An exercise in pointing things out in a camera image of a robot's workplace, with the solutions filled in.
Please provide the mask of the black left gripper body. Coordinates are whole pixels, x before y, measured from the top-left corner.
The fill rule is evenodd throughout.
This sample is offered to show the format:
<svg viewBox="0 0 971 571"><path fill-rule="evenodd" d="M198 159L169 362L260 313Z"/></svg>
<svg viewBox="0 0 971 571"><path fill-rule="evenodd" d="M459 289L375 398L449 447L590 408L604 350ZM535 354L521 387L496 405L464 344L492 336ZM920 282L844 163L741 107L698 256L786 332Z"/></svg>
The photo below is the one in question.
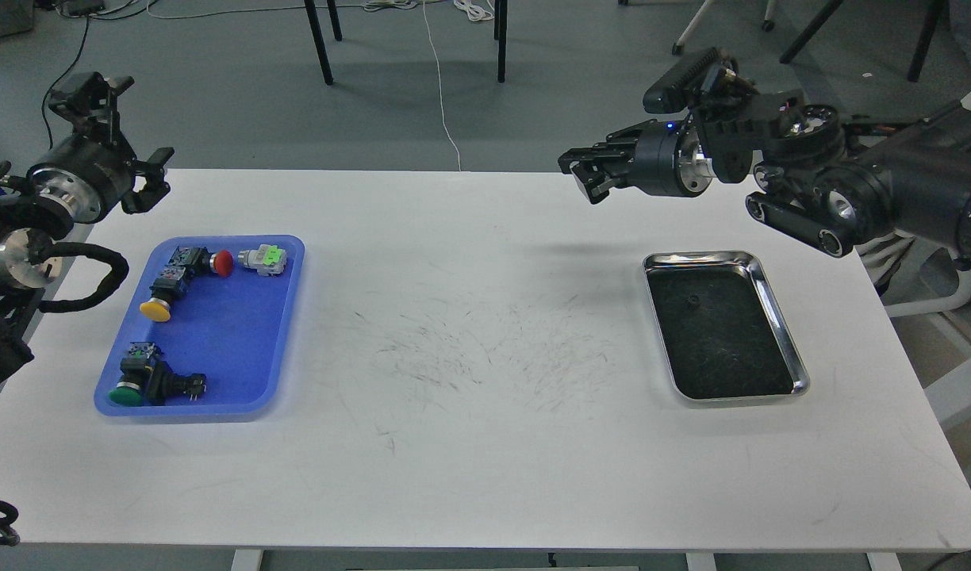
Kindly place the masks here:
<svg viewBox="0 0 971 571"><path fill-rule="evenodd" d="M132 190L134 159L127 145L112 148L75 133L43 155L26 178L36 192L63 200L75 223L94 224Z"/></svg>

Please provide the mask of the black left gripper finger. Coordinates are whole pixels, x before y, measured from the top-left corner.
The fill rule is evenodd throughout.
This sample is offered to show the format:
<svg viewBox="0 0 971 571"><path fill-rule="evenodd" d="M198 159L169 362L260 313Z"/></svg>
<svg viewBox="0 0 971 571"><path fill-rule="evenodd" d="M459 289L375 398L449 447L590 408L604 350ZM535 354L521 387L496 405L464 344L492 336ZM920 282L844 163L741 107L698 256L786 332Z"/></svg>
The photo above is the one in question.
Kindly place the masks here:
<svg viewBox="0 0 971 571"><path fill-rule="evenodd" d="M104 77L100 72L72 75L49 91L49 109L72 126L72 133L98 144L122 138L118 97L133 86L131 76Z"/></svg>
<svg viewBox="0 0 971 571"><path fill-rule="evenodd" d="M174 153L174 148L165 146L156 149L146 160L126 160L128 172L133 178L143 178L144 184L140 190L130 190L121 198L124 213L131 216L147 213L169 194L171 186L165 180L165 166Z"/></svg>

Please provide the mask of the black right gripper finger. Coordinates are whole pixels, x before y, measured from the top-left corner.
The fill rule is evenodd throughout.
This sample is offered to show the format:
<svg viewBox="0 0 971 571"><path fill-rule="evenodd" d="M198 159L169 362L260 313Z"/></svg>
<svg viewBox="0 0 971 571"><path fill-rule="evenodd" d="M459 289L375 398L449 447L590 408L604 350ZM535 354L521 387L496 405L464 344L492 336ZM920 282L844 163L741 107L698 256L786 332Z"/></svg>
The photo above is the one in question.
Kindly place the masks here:
<svg viewBox="0 0 971 571"><path fill-rule="evenodd" d="M599 202L608 198L610 190L613 188L626 188L631 185L628 181L631 171L626 167L611 171L590 169L590 167L574 167L573 176L576 178L578 188L591 205L598 205Z"/></svg>
<svg viewBox="0 0 971 571"><path fill-rule="evenodd" d="M570 148L558 157L559 170L571 174L573 165L583 165L608 177L626 177L638 139L638 135L615 136L586 148Z"/></svg>

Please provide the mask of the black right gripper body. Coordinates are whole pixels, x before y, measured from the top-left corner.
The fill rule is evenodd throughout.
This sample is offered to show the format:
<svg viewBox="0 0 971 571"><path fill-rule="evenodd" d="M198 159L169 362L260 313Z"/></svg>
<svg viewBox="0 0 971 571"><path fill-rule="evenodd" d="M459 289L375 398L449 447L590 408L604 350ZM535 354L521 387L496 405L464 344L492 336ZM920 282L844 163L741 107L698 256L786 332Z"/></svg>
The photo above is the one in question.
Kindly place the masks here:
<svg viewBox="0 0 971 571"><path fill-rule="evenodd" d="M715 174L696 129L688 122L651 122L630 163L630 185L656 197L697 197Z"/></svg>

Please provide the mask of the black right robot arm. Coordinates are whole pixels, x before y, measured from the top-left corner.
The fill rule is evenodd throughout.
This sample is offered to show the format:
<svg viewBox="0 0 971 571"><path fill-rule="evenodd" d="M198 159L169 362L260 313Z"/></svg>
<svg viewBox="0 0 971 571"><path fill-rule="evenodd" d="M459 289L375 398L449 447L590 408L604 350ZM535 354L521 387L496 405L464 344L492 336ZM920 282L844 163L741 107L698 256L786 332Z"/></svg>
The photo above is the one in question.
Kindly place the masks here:
<svg viewBox="0 0 971 571"><path fill-rule="evenodd" d="M649 120L558 158L596 205L613 188L697 197L711 181L754 176L758 223L840 258L899 231L971 263L971 109L948 105L870 146L800 91L670 97L688 115Z"/></svg>

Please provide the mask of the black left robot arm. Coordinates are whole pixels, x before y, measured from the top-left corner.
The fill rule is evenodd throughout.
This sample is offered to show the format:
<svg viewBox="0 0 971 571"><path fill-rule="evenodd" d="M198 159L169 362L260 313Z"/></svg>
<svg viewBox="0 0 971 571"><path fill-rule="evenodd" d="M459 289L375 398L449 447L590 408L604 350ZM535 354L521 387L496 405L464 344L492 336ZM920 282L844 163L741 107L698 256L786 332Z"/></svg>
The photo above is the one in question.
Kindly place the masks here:
<svg viewBox="0 0 971 571"><path fill-rule="evenodd" d="M97 224L116 206L146 213L170 191L165 166L173 148L138 159L121 131L118 97L129 76L69 77L52 90L49 109L71 124L22 176L0 162L0 386L33 360L24 335L36 313L86 311L107 300L128 275L125 258L94 243L67 241L77 224ZM86 257L109 272L89 296L50 301L44 290L64 258Z"/></svg>

